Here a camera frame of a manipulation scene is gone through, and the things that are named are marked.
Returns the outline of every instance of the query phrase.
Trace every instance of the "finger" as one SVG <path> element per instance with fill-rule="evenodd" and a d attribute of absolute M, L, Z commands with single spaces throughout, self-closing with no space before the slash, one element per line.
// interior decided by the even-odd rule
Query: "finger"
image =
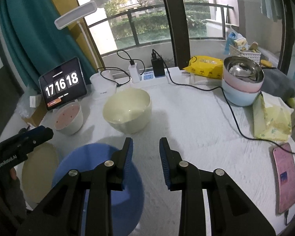
<path fill-rule="evenodd" d="M 16 180 L 18 177 L 16 176 L 15 168 L 11 168 L 10 170 L 10 176 L 13 180 Z"/>

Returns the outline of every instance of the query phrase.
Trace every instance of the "metal bolt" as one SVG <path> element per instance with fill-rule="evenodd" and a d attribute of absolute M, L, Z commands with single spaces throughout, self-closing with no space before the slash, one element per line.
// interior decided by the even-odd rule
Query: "metal bolt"
<path fill-rule="evenodd" d="M 112 160 L 107 160 L 107 161 L 105 161 L 104 165 L 106 167 L 111 167 L 113 165 L 113 161 Z"/>
<path fill-rule="evenodd" d="M 184 160 L 182 160 L 182 161 L 179 163 L 179 166 L 180 166 L 180 167 L 187 167 L 188 165 L 189 165 L 189 163 L 186 162 L 186 161 L 184 161 Z"/>
<path fill-rule="evenodd" d="M 70 170 L 68 174 L 69 174 L 69 176 L 76 176 L 78 174 L 78 171 L 77 170 Z"/>
<path fill-rule="evenodd" d="M 222 175 L 224 175 L 224 170 L 217 169 L 217 170 L 215 170 L 215 173 L 216 173 L 218 176 L 222 176 Z"/>

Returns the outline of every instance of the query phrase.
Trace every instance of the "pink smartphone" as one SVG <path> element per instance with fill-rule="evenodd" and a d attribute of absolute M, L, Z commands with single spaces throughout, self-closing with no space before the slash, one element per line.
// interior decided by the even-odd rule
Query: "pink smartphone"
<path fill-rule="evenodd" d="M 283 144 L 285 150 L 292 151 L 289 143 Z M 282 214 L 295 203 L 295 163 L 293 154 L 276 147 L 273 149 L 276 167 L 277 213 Z"/>

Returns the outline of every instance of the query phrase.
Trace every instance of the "yellow tissue package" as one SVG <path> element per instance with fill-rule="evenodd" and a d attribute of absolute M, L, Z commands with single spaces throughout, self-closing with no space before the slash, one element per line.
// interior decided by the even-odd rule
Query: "yellow tissue package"
<path fill-rule="evenodd" d="M 193 56 L 189 61 L 189 66 L 184 70 L 196 75 L 222 79 L 223 60 L 209 56 Z"/>
<path fill-rule="evenodd" d="M 253 104 L 254 136 L 286 142 L 292 134 L 290 109 L 281 98 L 261 92 Z"/>

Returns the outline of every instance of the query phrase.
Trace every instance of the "digital clock display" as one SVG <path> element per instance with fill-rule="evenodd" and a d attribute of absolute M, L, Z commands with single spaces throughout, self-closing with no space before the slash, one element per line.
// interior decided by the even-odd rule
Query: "digital clock display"
<path fill-rule="evenodd" d="M 87 93 L 77 57 L 41 76 L 39 84 L 47 110 L 52 110 Z"/>

